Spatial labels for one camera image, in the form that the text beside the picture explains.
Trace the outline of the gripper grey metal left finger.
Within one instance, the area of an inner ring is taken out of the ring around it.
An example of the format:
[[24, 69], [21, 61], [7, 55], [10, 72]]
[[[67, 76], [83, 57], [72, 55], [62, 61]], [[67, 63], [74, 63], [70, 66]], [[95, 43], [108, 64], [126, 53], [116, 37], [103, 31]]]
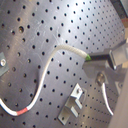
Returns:
[[101, 86], [105, 83], [110, 88], [116, 88], [117, 94], [121, 93], [126, 68], [119, 65], [116, 70], [113, 70], [107, 62], [85, 62], [83, 70], [87, 77], [93, 79], [97, 85]]

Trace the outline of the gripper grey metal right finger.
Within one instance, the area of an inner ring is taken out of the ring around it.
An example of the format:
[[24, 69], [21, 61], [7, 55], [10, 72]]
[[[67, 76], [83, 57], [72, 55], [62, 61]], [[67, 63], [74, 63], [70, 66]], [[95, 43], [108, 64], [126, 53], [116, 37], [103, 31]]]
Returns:
[[123, 44], [112, 49], [110, 51], [110, 57], [112, 60], [112, 68], [116, 70], [118, 65], [128, 61], [128, 44]]

